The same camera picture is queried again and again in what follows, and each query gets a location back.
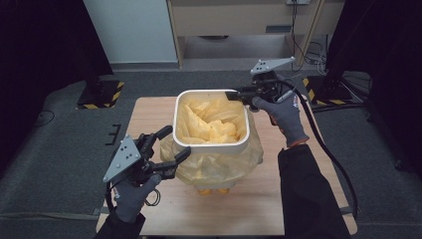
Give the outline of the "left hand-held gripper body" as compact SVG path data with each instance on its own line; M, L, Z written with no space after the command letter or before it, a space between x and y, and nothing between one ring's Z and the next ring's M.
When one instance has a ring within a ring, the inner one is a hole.
M138 139L126 134L111 157L103 182L112 182L122 175L137 184L146 182L156 171L153 156L155 134L142 133Z

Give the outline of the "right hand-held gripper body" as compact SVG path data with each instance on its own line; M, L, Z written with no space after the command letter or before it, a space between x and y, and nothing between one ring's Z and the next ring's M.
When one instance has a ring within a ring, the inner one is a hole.
M292 63L295 57L259 60L258 63L250 70L253 76L252 84L257 87L256 93L269 103L281 103L289 98L294 91L287 90L283 92L284 78L279 78L275 73L275 68Z

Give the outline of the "yellow plastic bag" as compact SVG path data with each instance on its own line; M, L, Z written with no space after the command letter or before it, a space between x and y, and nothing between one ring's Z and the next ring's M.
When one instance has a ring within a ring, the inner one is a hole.
M160 158L172 161L186 145L202 147L179 164L176 176L202 188L231 186L263 162L264 151L252 114L223 97L182 100L176 107L173 135L160 143Z

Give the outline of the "person's right hand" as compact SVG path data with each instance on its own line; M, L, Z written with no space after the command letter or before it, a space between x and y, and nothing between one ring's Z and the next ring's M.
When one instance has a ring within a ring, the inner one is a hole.
M298 97L289 96L279 104L268 103L267 101L254 97L252 104L259 110L265 111L285 136L287 147L293 147L305 143L309 137L306 135L298 106Z

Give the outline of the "person's left hand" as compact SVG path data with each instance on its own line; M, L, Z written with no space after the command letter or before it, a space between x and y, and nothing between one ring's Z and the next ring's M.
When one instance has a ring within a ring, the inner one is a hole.
M134 223L148 194L161 182L161 176L154 174L141 186L133 185L122 174L111 182L118 194L116 216L125 223Z

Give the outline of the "striped black stand base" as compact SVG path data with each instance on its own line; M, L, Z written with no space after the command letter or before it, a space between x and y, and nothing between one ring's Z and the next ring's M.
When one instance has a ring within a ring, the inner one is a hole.
M77 101L79 110L95 110L113 108L120 96L124 82L121 81L101 81L97 91L86 86Z
M341 105L352 100L350 91L340 82L325 76L307 76L303 84L313 105Z

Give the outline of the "black floor bar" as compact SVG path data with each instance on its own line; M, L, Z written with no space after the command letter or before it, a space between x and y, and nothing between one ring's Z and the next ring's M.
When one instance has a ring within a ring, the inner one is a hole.
M364 108L364 104L342 104L342 105L327 105L321 107L312 108L314 114L330 112L330 111L339 111L339 110L348 110L348 109L357 109Z

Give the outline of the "white panel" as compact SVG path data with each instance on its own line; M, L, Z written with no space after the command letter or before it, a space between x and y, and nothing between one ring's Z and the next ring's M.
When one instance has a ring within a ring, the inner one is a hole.
M84 0L112 64L178 62L167 0Z

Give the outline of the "black curtain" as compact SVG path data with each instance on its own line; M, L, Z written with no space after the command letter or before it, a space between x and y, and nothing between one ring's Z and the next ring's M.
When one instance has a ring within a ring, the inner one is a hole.
M51 92L110 73L84 0L0 0L0 170Z
M422 0L345 0L328 50L327 83L369 75L365 104L397 167L422 178Z

